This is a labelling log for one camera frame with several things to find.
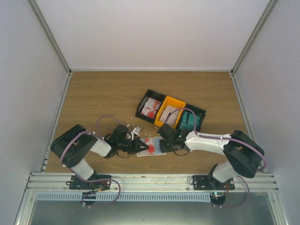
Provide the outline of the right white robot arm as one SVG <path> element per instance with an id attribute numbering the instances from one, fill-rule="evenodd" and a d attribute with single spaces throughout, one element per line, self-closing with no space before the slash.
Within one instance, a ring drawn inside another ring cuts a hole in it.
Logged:
<path id="1" fill-rule="evenodd" d="M 212 167 L 207 177 L 208 186 L 218 190 L 234 177 L 253 178 L 266 167 L 264 151 L 251 138 L 239 130 L 233 134 L 210 135 L 184 129 L 175 130 L 168 124 L 161 126 L 158 135 L 163 153 L 203 150 L 226 157 L 226 161 Z"/>

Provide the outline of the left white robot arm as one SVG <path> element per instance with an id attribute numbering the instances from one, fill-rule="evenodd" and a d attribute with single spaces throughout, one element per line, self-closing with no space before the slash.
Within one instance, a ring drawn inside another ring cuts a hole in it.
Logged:
<path id="1" fill-rule="evenodd" d="M 148 148 L 124 125 L 118 125 L 111 134 L 99 138 L 80 124 L 59 136 L 50 146 L 60 163 L 75 173 L 85 189 L 92 189 L 97 183 L 96 171 L 84 159 L 90 151 L 109 159 L 117 155 L 119 150 L 133 155 Z"/>

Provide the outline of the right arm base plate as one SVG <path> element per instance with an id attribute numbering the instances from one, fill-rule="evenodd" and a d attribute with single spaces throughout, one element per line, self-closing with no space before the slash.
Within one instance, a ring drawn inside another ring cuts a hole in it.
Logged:
<path id="1" fill-rule="evenodd" d="M 193 175 L 188 182 L 194 190 L 209 192 L 213 206 L 223 206 L 229 191 L 235 190 L 233 179 L 221 183 L 208 175 Z"/>

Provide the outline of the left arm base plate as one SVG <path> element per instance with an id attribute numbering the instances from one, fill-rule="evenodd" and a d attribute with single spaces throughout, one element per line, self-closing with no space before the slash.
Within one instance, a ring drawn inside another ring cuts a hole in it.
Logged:
<path id="1" fill-rule="evenodd" d="M 96 201 L 90 201 L 96 199 L 97 191 L 106 191 L 110 189 L 111 175 L 92 175 L 89 180 L 103 180 L 98 182 L 86 182 L 79 179 L 76 175 L 72 175 L 71 179 L 66 182 L 66 185 L 71 190 L 83 190 L 80 201 L 83 201 L 85 206 L 92 206 Z"/>

